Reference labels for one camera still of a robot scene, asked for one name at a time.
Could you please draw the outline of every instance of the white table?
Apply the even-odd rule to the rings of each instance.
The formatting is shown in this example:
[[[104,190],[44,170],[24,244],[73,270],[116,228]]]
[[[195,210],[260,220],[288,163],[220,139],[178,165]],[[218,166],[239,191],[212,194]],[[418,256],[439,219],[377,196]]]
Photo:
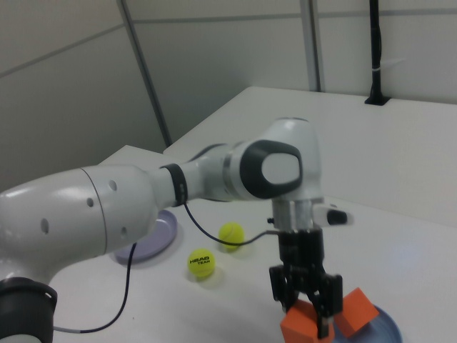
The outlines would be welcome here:
[[[248,93],[258,90],[250,89]],[[261,105],[249,105],[249,101],[240,104],[236,100],[240,97],[243,99],[243,94],[167,149],[166,153],[174,157],[126,146],[104,163],[153,169],[175,158],[187,160],[201,147],[224,140],[229,136],[223,133],[227,128],[238,126],[229,137],[233,140],[260,133],[268,126],[268,116],[247,136],[243,124],[249,122],[250,111],[257,113]],[[235,113],[240,120],[237,124],[221,115],[227,106],[238,107],[238,111],[232,107],[227,112],[231,116]],[[279,116],[296,116],[289,112],[283,109]],[[326,148],[322,151],[323,155],[328,152]],[[324,166],[328,164],[324,157],[323,162]],[[332,184],[330,176],[325,174],[324,189]],[[362,288],[372,302],[396,320],[405,342],[453,342],[457,229],[332,197],[326,200],[344,207],[356,218],[351,227],[324,230],[324,265],[327,272],[343,276],[344,293]],[[271,216],[269,202],[196,200],[190,207],[214,234],[223,223],[236,220],[251,237],[268,228],[265,219]],[[268,275],[268,268],[279,263],[276,238],[264,237],[227,254],[194,227],[184,209],[171,211],[179,221],[179,235],[163,254],[134,267],[129,300],[118,322],[84,336],[56,333],[55,342],[282,342],[279,322],[283,313],[281,305],[272,299]],[[186,271],[186,258],[198,247],[211,249],[218,265],[215,274],[201,283]],[[55,324],[85,329],[108,322],[119,309],[125,271],[112,257],[105,256],[60,272],[51,283],[59,293]]]
[[[164,154],[249,140],[279,117],[308,119],[325,195],[457,227],[457,105],[250,87]]]

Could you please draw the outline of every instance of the black bracket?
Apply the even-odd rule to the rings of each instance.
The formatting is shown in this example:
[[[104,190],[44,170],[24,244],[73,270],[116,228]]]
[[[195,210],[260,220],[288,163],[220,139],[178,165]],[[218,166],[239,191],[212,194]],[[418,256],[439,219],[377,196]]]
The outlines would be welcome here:
[[[390,98],[381,91],[381,28],[379,27],[378,0],[370,0],[370,27],[371,27],[371,85],[370,97],[365,104],[383,106]]]

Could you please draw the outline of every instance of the orange block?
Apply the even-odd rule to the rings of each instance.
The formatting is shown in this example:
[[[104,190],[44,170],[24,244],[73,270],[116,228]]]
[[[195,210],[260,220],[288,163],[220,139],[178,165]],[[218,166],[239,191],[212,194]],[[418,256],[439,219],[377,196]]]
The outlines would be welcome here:
[[[379,314],[360,288],[343,298],[343,311],[334,319],[341,333],[347,338],[355,334]]]
[[[335,338],[333,325],[330,324],[328,337],[317,338],[317,313],[309,302],[297,300],[281,322],[286,343],[331,343]]]

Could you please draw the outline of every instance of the tennis ball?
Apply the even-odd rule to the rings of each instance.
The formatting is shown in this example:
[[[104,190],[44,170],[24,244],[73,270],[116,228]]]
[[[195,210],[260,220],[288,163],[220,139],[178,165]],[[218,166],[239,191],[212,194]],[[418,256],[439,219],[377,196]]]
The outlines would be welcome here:
[[[193,250],[187,259],[189,271],[196,277],[207,277],[216,266],[216,259],[208,249]]]
[[[244,241],[244,230],[240,224],[229,222],[219,229],[219,239],[229,243],[242,243]],[[235,250],[236,245],[223,244],[228,250]]]

